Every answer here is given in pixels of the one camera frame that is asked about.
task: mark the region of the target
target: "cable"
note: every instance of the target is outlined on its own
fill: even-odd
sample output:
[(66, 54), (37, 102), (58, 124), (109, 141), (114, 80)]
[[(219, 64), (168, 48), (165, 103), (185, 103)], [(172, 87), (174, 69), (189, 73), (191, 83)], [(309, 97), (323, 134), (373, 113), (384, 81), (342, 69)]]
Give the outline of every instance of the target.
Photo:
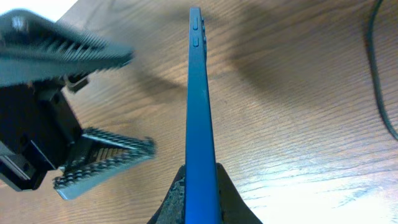
[(386, 126), (387, 130), (391, 133), (391, 135), (396, 140), (398, 140), (398, 133), (392, 126), (390, 119), (388, 118), (386, 107), (384, 106), (383, 94), (382, 94), (380, 78), (379, 78), (379, 70), (377, 69), (376, 53), (374, 51), (374, 43), (373, 43), (374, 21), (376, 20), (377, 13), (379, 12), (382, 2), (383, 2), (383, 0), (376, 1), (373, 11), (371, 13), (371, 17), (369, 19), (368, 31), (365, 36), (366, 51), (368, 52), (368, 60), (369, 60), (369, 66), (371, 69), (371, 75), (372, 75), (372, 80), (373, 80), (373, 85), (374, 85), (374, 94), (376, 96), (377, 108), (379, 109), (381, 119), (383, 120), (384, 125)]

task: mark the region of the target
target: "wood grain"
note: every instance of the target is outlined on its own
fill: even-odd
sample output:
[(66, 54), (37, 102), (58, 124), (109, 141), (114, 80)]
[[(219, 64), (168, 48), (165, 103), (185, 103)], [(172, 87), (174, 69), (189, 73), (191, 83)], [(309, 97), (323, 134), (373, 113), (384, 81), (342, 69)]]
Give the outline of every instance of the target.
[[(398, 142), (363, 42), (373, 1), (78, 1), (61, 19), (136, 49), (132, 64), (65, 92), (84, 127), (151, 136), (157, 157), (73, 201), (0, 188), (0, 223), (145, 223), (184, 163), (188, 8), (200, 6), (217, 161), (264, 223), (396, 223)], [(396, 1), (375, 41), (398, 126)]]

